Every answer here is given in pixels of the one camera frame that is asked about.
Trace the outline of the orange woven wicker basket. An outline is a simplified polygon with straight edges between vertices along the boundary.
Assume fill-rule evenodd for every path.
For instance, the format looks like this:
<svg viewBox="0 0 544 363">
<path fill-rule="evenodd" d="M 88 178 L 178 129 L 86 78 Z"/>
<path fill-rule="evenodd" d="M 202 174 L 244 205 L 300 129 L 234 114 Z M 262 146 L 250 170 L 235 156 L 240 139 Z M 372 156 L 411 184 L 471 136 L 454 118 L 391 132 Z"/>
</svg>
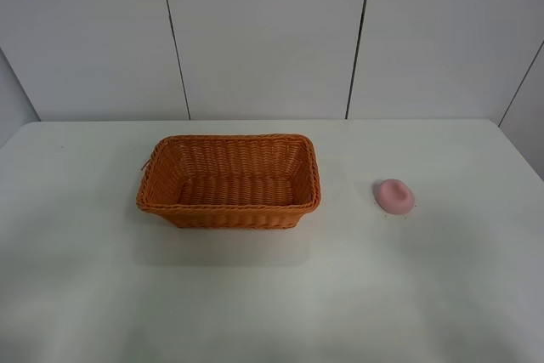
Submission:
<svg viewBox="0 0 544 363">
<path fill-rule="evenodd" d="M 290 229 L 320 204 L 315 148 L 300 134 L 169 136 L 136 204 L 182 229 Z"/>
</svg>

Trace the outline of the pink peach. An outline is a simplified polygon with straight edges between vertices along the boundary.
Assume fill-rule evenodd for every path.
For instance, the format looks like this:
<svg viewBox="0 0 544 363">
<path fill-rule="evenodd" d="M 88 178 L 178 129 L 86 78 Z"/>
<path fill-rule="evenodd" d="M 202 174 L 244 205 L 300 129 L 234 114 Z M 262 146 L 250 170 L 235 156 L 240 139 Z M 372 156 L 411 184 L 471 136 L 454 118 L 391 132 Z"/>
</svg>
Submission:
<svg viewBox="0 0 544 363">
<path fill-rule="evenodd" d="M 377 204 L 393 215 L 406 215 L 415 206 L 415 196 L 408 186 L 398 179 L 384 179 L 374 188 Z"/>
</svg>

